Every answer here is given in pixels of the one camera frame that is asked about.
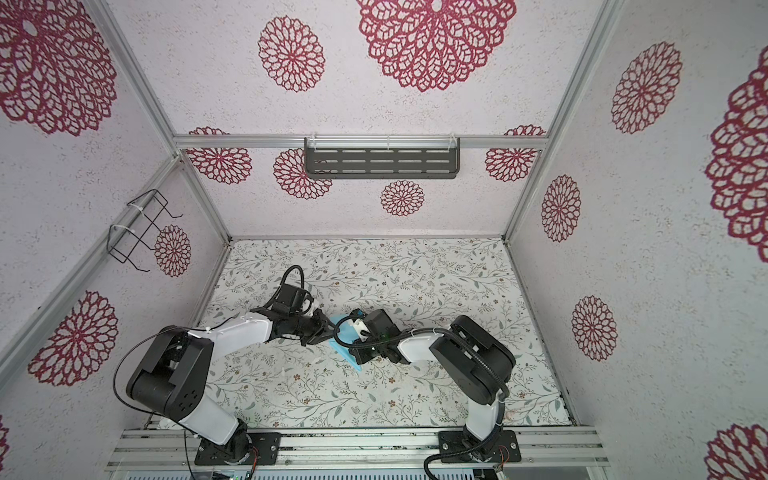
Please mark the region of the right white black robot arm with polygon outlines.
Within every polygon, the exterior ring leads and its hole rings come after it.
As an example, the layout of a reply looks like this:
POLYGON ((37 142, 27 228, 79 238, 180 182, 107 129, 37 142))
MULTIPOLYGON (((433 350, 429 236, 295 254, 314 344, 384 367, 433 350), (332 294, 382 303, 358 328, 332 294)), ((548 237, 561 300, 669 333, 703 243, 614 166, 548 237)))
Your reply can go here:
POLYGON ((334 340, 359 365, 375 358, 404 365, 439 364, 468 399, 464 429, 470 440, 478 444, 498 434, 516 361, 501 341, 470 317, 459 315, 446 328, 401 330, 382 309, 369 314, 357 309, 339 319, 335 329, 334 340), (350 340, 339 337, 344 327, 353 331, 350 340))

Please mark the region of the dark grey slotted wall shelf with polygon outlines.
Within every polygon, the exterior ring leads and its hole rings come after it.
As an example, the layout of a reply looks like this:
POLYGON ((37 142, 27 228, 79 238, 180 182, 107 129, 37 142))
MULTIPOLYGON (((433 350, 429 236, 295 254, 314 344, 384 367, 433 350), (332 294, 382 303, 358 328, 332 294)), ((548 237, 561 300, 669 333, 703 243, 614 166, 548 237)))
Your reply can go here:
POLYGON ((304 140, 304 169, 313 180, 451 180, 460 171, 461 142, 436 145, 304 140))

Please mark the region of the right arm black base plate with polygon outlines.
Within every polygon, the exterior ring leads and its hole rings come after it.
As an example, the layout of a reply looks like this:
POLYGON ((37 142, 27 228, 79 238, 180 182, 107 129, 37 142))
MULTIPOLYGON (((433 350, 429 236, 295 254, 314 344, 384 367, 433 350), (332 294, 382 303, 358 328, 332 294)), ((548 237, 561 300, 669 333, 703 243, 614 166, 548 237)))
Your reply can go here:
POLYGON ((438 432, 438 447, 442 463, 519 463, 522 460, 517 436, 512 430, 502 430, 493 439, 486 441, 472 452, 458 455, 458 452, 479 445, 480 441, 467 431, 441 430, 438 432))

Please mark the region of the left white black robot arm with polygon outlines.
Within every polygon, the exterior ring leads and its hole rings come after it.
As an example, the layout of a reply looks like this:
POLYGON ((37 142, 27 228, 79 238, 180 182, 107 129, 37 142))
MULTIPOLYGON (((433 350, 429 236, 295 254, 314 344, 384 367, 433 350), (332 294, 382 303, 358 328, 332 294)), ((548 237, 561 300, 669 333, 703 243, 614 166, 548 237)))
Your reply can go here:
POLYGON ((215 327, 165 327, 151 339, 126 394, 216 447, 241 451, 247 428, 206 393, 209 368, 231 353, 285 337, 315 345, 332 338, 333 327, 320 309, 284 316, 262 308, 215 327))

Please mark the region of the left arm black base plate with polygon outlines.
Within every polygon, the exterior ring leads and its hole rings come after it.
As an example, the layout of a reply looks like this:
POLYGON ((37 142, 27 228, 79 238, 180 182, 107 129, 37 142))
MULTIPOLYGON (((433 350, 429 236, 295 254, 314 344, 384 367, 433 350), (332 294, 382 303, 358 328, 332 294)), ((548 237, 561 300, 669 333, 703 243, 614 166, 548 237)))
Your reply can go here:
POLYGON ((193 463, 196 466, 275 465, 280 433, 235 432, 223 445, 202 439, 193 463))

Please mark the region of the light blue square paper sheet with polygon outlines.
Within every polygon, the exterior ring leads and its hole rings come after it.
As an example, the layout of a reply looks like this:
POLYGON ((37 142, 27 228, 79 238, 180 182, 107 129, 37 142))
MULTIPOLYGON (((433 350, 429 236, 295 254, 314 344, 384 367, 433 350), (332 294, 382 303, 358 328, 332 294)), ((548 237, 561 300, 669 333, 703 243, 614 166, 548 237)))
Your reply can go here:
MULTIPOLYGON (((360 339, 361 330, 362 323, 357 320, 347 320, 339 327, 338 337, 345 343, 353 343, 355 340, 360 339)), ((357 363, 354 355, 347 347, 340 345, 335 339, 331 339, 329 345, 356 371, 362 371, 362 366, 357 363)))

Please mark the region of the aluminium front rail frame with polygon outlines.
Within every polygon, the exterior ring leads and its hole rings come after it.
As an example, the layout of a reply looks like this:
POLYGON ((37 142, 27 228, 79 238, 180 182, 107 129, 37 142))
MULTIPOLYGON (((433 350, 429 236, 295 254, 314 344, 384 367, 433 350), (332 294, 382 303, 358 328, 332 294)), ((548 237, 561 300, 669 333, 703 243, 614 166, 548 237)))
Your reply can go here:
MULTIPOLYGON (((424 460, 447 452, 447 427, 253 429, 257 452, 238 464, 204 455, 200 441, 176 429, 126 430, 105 471, 179 471, 183 474, 290 470, 419 469, 424 460)), ((455 468, 609 466, 593 427, 508 427, 485 462, 465 456, 455 468)))

